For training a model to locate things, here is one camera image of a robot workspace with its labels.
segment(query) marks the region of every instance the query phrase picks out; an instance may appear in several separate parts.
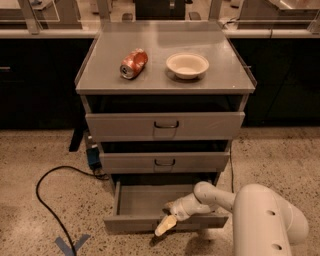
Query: white bowl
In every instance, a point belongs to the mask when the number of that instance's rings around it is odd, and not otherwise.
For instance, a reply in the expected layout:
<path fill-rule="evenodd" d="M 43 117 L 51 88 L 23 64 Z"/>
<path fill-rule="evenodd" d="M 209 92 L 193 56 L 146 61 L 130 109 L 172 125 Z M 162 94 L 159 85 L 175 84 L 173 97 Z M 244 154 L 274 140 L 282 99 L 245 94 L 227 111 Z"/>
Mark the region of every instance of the white bowl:
<path fill-rule="evenodd" d="M 209 68 L 206 58 L 195 53 L 176 53 L 167 59 L 167 67 L 181 79 L 194 79 Z"/>

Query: speckled floor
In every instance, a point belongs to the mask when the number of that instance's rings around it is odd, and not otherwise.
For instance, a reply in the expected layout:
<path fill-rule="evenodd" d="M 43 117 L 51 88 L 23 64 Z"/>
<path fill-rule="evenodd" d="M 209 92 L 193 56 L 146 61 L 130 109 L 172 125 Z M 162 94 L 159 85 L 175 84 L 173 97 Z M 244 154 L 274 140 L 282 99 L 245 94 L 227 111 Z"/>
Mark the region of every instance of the speckled floor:
<path fill-rule="evenodd" d="M 71 130 L 0 131 L 0 255 L 65 255 L 55 240 L 68 244 L 67 239 L 36 199 L 35 186 L 59 165 L 91 173 L 84 142 L 78 152 L 68 152 L 71 137 Z M 260 183 L 300 208 L 310 234 L 292 253 L 320 255 L 320 128 L 242 128 L 232 149 L 235 191 Z M 218 183 L 228 191 L 230 173 L 229 163 Z M 60 170 L 47 176 L 40 191 L 74 241 L 90 236 L 78 255 L 232 255 L 231 218 L 223 229 L 171 232 L 154 244 L 151 233 L 108 234 L 103 222 L 113 205 L 108 181 Z"/>

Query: power cord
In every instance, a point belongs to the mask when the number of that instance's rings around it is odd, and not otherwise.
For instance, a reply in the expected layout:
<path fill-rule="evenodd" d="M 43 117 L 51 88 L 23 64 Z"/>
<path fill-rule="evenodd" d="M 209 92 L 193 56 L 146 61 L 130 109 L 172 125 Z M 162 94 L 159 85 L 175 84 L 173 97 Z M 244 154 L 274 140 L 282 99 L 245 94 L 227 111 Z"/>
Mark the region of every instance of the power cord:
<path fill-rule="evenodd" d="M 234 193 L 234 171 L 232 163 L 232 142 L 230 144 L 230 166 L 231 166 L 231 192 Z"/>
<path fill-rule="evenodd" d="M 47 210 L 48 210 L 48 211 L 53 215 L 53 217 L 58 221 L 60 227 L 63 229 L 64 233 L 66 234 L 66 236 L 67 236 L 67 238 L 68 238 L 68 241 L 69 241 L 69 244 L 70 244 L 70 246 L 71 246 L 71 250 L 72 250 L 72 252 L 73 252 L 73 255 L 74 255 L 74 256 L 77 256 L 77 251 L 76 251 L 76 249 L 75 249 L 75 247 L 74 247 L 74 245 L 73 245 L 73 242 L 72 242 L 72 239 L 71 239 L 71 237 L 70 237 L 70 235 L 69 235 L 68 230 L 67 230 L 66 227 L 63 225 L 63 223 L 61 222 L 61 220 L 60 220 L 60 218 L 58 217 L 58 215 L 41 199 L 40 194 L 39 194 L 39 188 L 40 188 L 41 182 L 44 180 L 44 178 L 45 178 L 46 176 L 48 176 L 50 173 L 52 173 L 52 172 L 54 172 L 54 171 L 57 171 L 57 170 L 59 170 L 59 169 L 72 169 L 73 171 L 77 171 L 77 172 L 79 172 L 79 173 L 81 173 L 81 174 L 84 174 L 84 175 L 86 175 L 86 176 L 89 176 L 89 177 L 95 177 L 95 178 L 97 178 L 97 179 L 99 179 L 99 180 L 101 180 L 101 179 L 102 179 L 102 180 L 108 180 L 108 179 L 103 179 L 103 177 L 105 177 L 107 174 L 99 174 L 99 175 L 97 175 L 97 174 L 95 174 L 95 173 L 94 173 L 94 174 L 90 174 L 90 173 L 81 171 L 80 169 L 77 169 L 77 168 L 72 167 L 72 166 L 62 165 L 62 166 L 55 167 L 55 168 L 49 170 L 48 172 L 46 172 L 46 173 L 41 177 L 41 179 L 38 181 L 38 183 L 37 183 L 37 186 L 36 186 L 36 195 L 37 195 L 37 198 L 38 198 L 39 202 L 40 202 L 44 207 L 46 207 Z"/>

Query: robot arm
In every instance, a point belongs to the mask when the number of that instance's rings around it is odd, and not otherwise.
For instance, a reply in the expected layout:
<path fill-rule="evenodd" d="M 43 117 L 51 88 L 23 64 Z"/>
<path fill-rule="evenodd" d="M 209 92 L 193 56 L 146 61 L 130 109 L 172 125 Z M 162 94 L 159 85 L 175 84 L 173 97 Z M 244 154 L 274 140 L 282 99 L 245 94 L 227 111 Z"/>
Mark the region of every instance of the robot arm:
<path fill-rule="evenodd" d="M 303 213 L 271 189 L 250 184 L 237 194 L 199 182 L 194 193 L 168 205 L 171 215 L 157 227 L 162 235 L 193 214 L 205 214 L 218 206 L 233 213 L 233 237 L 236 256 L 291 255 L 290 244 L 304 241 L 309 232 Z"/>

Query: soda can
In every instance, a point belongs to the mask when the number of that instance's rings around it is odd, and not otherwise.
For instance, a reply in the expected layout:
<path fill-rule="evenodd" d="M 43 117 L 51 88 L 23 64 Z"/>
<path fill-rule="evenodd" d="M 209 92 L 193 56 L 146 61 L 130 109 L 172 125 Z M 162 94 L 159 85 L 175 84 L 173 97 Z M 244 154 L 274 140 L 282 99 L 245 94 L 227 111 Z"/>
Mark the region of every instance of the soda can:
<path fill-rule="evenodd" d="M 135 78 L 148 62 L 148 55 L 142 49 L 135 49 L 121 62 L 120 73 L 126 79 Z"/>

